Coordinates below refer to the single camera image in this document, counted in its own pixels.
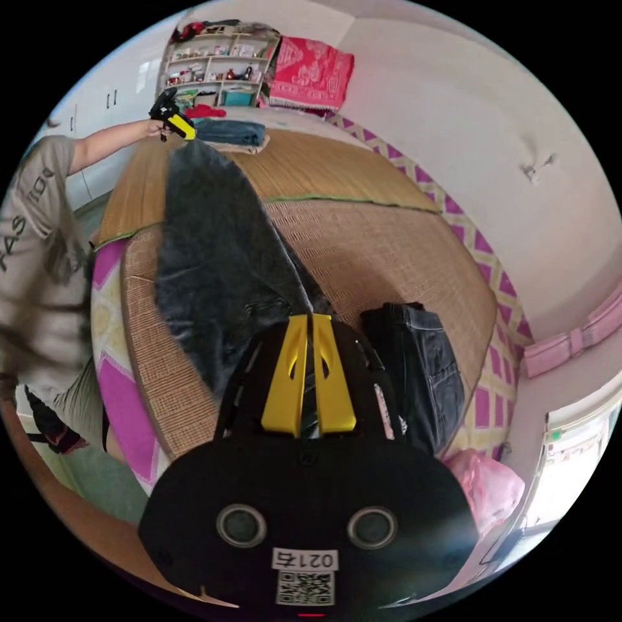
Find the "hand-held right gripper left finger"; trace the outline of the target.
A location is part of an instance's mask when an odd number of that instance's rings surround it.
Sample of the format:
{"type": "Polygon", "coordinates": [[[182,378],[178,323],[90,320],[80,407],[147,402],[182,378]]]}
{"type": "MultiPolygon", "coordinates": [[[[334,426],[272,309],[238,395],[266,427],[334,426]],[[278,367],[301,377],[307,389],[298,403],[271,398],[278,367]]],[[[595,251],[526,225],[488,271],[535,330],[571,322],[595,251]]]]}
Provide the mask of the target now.
{"type": "Polygon", "coordinates": [[[308,316],[289,318],[268,389],[261,425],[269,433],[301,435],[308,349],[308,316]]]}

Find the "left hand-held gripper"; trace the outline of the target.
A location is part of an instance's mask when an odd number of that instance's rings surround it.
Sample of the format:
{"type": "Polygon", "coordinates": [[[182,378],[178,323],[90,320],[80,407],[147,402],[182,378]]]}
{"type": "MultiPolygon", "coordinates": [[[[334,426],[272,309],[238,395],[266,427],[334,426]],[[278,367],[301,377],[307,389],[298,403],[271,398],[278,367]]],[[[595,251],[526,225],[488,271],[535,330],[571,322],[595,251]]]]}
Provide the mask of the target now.
{"type": "Polygon", "coordinates": [[[179,135],[186,141],[196,138],[196,129],[190,119],[186,118],[182,113],[177,113],[176,93],[176,87],[164,89],[155,100],[149,112],[151,120],[161,122],[162,124],[160,129],[160,139],[162,142],[167,141],[167,137],[171,132],[179,135]]]}

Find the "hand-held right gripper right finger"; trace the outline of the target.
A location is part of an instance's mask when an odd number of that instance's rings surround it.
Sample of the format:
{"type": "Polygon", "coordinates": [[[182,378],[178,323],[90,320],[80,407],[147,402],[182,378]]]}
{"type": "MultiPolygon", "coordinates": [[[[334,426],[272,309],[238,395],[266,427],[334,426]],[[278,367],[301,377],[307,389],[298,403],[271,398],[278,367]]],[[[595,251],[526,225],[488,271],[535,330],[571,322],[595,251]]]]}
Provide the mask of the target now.
{"type": "Polygon", "coordinates": [[[313,315],[313,348],[319,431],[321,434],[351,433],[356,426],[356,416],[332,319],[328,315],[313,315]]]}

